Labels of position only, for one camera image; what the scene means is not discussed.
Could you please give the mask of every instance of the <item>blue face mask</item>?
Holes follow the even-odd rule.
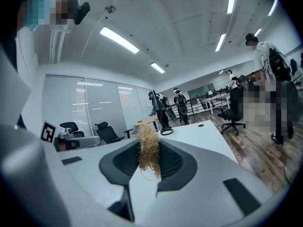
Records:
[[[24,26],[35,31],[41,25],[50,24],[50,14],[56,11],[56,0],[27,0]]]

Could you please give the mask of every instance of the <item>tan fibrous object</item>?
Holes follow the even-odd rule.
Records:
[[[148,124],[139,128],[137,137],[140,143],[139,149],[139,167],[145,171],[148,167],[160,177],[159,167],[159,136],[155,128]]]

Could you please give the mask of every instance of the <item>black office chair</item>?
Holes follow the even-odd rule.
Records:
[[[99,124],[95,124],[98,127],[97,134],[100,137],[101,140],[104,140],[106,144],[111,144],[114,142],[121,141],[122,139],[125,138],[123,137],[118,137],[113,129],[113,127],[109,126],[107,122],[102,122]],[[130,131],[133,129],[127,130],[124,133],[127,133],[127,138],[130,138]]]
[[[63,128],[71,128],[71,131],[76,138],[85,137],[82,131],[78,131],[79,129],[75,122],[62,123],[60,126]]]
[[[241,82],[243,82],[245,80],[245,77],[243,75],[241,75],[239,78],[234,77],[232,79],[238,81],[238,85],[240,85]],[[243,128],[246,127],[246,124],[244,124],[244,123],[237,123],[238,121],[240,121],[243,118],[244,88],[238,87],[237,89],[233,89],[233,90],[236,90],[235,91],[236,93],[233,93],[232,96],[234,96],[236,98],[233,98],[233,100],[231,100],[231,101],[234,101],[236,103],[234,103],[234,104],[231,103],[231,108],[226,111],[223,111],[223,109],[225,109],[223,107],[218,108],[221,110],[221,113],[218,114],[218,117],[231,121],[231,123],[224,123],[222,125],[222,128],[224,128],[224,126],[227,126],[227,127],[225,127],[221,131],[221,134],[224,134],[225,130],[229,129],[230,127],[233,127],[236,130],[236,135],[239,135],[239,131],[236,126],[243,125]]]

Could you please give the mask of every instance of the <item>floor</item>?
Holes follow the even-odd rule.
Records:
[[[189,122],[192,124],[211,120],[221,131],[222,123],[226,121],[219,118],[218,113],[219,110],[214,110],[213,115],[209,112],[190,115]],[[184,125],[184,122],[181,124],[179,120],[171,124],[172,127],[181,125]],[[224,132],[223,137],[240,166],[259,177],[273,193],[289,186],[287,179],[292,181],[303,155],[303,123],[294,126],[293,138],[286,137],[283,147],[272,141],[270,133],[259,132],[248,126],[245,129],[242,126],[237,128],[238,136],[235,135],[234,129],[230,128]]]

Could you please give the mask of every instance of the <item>black shoe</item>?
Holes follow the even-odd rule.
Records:
[[[271,139],[278,145],[283,145],[284,137],[283,135],[280,137],[277,137],[275,133],[271,134]]]
[[[294,135],[294,130],[293,130],[293,129],[287,130],[287,132],[288,132],[288,138],[289,138],[289,139],[292,139],[292,137],[293,137],[293,135]]]

